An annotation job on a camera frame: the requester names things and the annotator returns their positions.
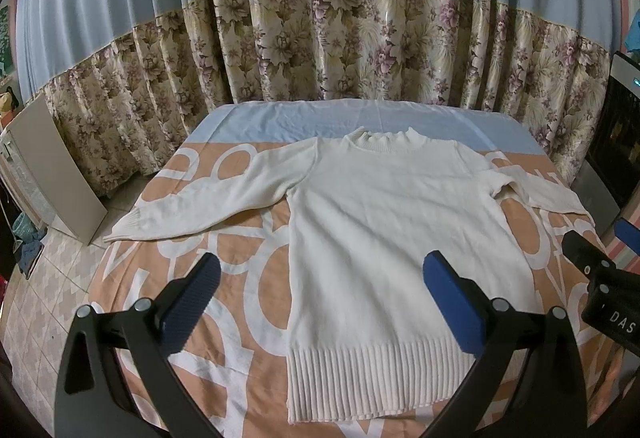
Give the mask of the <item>orange blue patterned bedsheet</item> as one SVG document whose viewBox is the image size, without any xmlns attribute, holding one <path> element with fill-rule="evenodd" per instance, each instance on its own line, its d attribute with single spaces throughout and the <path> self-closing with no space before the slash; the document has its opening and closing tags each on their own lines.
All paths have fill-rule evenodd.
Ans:
<svg viewBox="0 0 640 438">
<path fill-rule="evenodd" d="M 152 201 L 198 178 L 226 179 L 253 156 L 283 143 L 321 135 L 338 138 L 357 128 L 413 129 L 433 139 L 456 140 L 498 167 L 517 165 L 555 180 L 549 158 L 515 120 L 500 114 L 410 102 L 338 100 L 250 102 L 210 113 L 142 192 Z M 588 218 L 542 213 L 516 198 L 502 205 L 533 268 L 546 306 L 565 306 L 577 328 L 587 395 L 593 412 L 608 404 L 620 370 L 620 351 L 579 319 L 587 283 L 560 255 L 564 232 L 593 239 Z M 199 235 L 163 242 L 116 242 L 104 254 L 90 287 L 94 309 L 120 311 L 154 296 L 184 276 L 201 254 L 215 254 L 222 280 L 180 354 L 170 361 L 179 380 L 228 437 L 415 437 L 438 412 L 423 406 L 371 421 L 292 425 L 286 410 L 285 342 L 291 307 L 288 287 L 288 205 L 248 211 Z"/>
</svg>

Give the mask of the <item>white leaning board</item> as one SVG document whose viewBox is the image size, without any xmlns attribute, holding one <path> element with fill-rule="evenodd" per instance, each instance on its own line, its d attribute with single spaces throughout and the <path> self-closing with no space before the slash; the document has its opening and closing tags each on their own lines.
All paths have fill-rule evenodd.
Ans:
<svg viewBox="0 0 640 438">
<path fill-rule="evenodd" d="M 49 227 L 90 244 L 106 216 L 106 208 L 66 149 L 46 98 L 35 98 L 4 129 L 11 132 L 28 169 L 55 211 Z"/>
</svg>

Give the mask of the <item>white knit sweater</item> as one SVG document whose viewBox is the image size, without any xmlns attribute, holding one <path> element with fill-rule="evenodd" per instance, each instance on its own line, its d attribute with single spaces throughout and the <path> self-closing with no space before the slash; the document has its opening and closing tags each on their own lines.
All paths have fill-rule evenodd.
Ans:
<svg viewBox="0 0 640 438">
<path fill-rule="evenodd" d="M 287 202 L 288 418 L 366 420 L 446 399 L 469 371 L 423 283 L 427 254 L 489 297 L 541 310 L 540 262 L 506 221 L 506 193 L 535 213 L 587 214 L 567 187 L 462 143 L 359 129 L 260 152 L 239 176 L 198 178 L 134 207 L 111 239 L 173 239 Z"/>
</svg>

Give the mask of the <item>white cabinet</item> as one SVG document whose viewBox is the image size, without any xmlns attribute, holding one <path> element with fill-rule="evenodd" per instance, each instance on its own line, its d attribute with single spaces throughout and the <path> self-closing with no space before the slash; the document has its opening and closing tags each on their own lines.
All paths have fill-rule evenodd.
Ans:
<svg viewBox="0 0 640 438">
<path fill-rule="evenodd" d="M 28 169 L 9 129 L 1 132 L 1 179 L 18 208 L 36 229 L 52 223 L 55 211 Z"/>
</svg>

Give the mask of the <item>black appliance with blue light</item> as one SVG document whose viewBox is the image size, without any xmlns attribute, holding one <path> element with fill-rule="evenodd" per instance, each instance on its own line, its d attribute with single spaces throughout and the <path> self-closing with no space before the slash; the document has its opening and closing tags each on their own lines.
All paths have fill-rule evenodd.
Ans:
<svg viewBox="0 0 640 438">
<path fill-rule="evenodd" d="M 639 64 L 613 55 L 596 131 L 572 184 L 599 235 L 612 227 L 639 187 Z"/>
</svg>

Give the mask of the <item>blue floral curtain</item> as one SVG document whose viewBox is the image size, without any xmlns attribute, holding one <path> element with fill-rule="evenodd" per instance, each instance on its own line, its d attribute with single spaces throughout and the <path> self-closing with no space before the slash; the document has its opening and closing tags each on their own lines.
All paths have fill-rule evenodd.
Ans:
<svg viewBox="0 0 640 438">
<path fill-rule="evenodd" d="M 17 0 L 24 98 L 90 187 L 149 175 L 214 108 L 411 101 L 511 116 L 561 176 L 596 130 L 625 0 Z"/>
</svg>

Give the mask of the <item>blue cloth pile on floor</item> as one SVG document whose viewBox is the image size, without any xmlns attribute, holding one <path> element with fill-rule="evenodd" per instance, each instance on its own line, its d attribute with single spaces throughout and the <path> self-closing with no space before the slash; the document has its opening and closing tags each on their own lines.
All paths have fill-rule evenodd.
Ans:
<svg viewBox="0 0 640 438">
<path fill-rule="evenodd" d="M 13 254 L 17 267 L 28 279 L 43 251 L 42 239 L 47 234 L 47 229 L 37 229 L 26 213 L 20 213 L 12 225 L 12 234 L 14 237 Z"/>
</svg>

